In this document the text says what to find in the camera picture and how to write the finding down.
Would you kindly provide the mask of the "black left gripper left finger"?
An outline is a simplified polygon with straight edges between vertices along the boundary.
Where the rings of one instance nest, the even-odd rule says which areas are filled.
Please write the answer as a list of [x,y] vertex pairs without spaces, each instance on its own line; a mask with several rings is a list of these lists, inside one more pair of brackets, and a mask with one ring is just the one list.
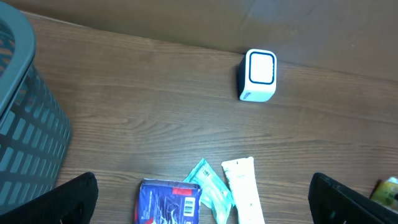
[[89,223],[98,199],[94,173],[86,172],[1,215],[1,224]]

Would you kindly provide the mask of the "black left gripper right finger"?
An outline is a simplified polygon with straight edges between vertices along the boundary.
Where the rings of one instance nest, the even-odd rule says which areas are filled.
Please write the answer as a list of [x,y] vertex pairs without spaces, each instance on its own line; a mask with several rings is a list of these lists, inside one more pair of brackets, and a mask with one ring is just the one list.
[[312,177],[308,202],[314,224],[397,224],[396,212],[319,172]]

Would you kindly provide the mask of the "green tea drink carton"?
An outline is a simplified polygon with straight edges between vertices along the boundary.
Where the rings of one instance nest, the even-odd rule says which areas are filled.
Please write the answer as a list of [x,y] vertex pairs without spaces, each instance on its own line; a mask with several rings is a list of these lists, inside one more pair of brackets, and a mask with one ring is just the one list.
[[388,209],[397,211],[397,177],[379,180],[370,199]]

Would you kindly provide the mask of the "purple pad package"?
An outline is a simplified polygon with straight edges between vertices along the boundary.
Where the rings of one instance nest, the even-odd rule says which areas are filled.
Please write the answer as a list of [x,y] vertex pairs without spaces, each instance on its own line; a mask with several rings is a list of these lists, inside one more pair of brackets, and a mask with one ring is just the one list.
[[198,224],[203,189],[189,182],[143,179],[134,208],[138,224]]

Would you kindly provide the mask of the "white tube gold cap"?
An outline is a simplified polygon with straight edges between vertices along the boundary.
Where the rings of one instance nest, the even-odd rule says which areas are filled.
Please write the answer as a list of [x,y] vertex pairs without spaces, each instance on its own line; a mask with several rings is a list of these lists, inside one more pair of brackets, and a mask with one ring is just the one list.
[[254,158],[221,163],[238,211],[239,224],[265,224],[254,169]]

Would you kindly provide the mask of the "teal snack packet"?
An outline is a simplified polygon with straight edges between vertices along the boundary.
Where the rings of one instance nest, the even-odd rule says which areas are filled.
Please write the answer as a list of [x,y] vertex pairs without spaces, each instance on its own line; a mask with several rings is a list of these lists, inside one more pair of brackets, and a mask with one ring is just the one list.
[[210,208],[217,224],[227,224],[234,199],[226,184],[218,177],[209,163],[202,159],[183,180],[202,188],[200,202]]

